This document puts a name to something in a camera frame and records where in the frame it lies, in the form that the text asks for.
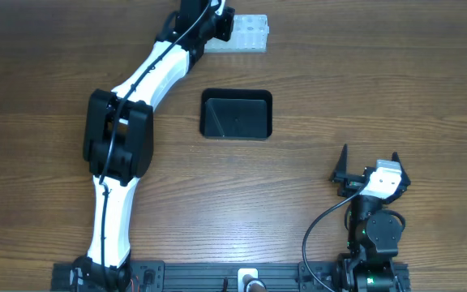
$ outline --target wooden tabletop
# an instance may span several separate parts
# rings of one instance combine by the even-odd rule
[[[165,97],[135,194],[134,260],[302,260],[344,143],[360,173],[397,151],[412,186],[398,261],[414,290],[467,290],[467,1],[229,1],[266,14],[265,54],[207,54]],[[89,247],[95,195],[82,158],[88,98],[148,56],[178,1],[0,0],[0,290],[47,290]],[[205,88],[273,95],[264,142],[206,140]],[[345,252],[343,212],[309,239]]]

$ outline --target wooden table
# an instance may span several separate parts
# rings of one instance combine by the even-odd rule
[[[135,194],[134,260],[290,262],[323,210],[342,145],[360,173],[397,151],[411,188],[399,261],[414,290],[467,290],[467,1],[229,1],[266,14],[266,54],[205,55],[155,117]],[[94,190],[82,159],[95,88],[148,56],[178,1],[0,0],[0,290],[47,290],[82,255]],[[205,88],[273,94],[264,142],[206,140]],[[345,251],[343,212],[310,237],[312,260]]]

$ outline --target wood grain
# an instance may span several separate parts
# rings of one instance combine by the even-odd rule
[[[266,54],[210,54],[161,103],[131,222],[135,260],[298,262],[339,201],[326,181],[343,143],[359,173],[398,151],[413,185],[398,260],[414,290],[467,290],[467,1],[230,1],[266,14]],[[0,290],[47,290],[52,264],[89,246],[82,159],[95,88],[146,58],[178,1],[0,0]],[[206,140],[205,88],[272,92],[268,141]],[[342,214],[312,260],[345,251]]]

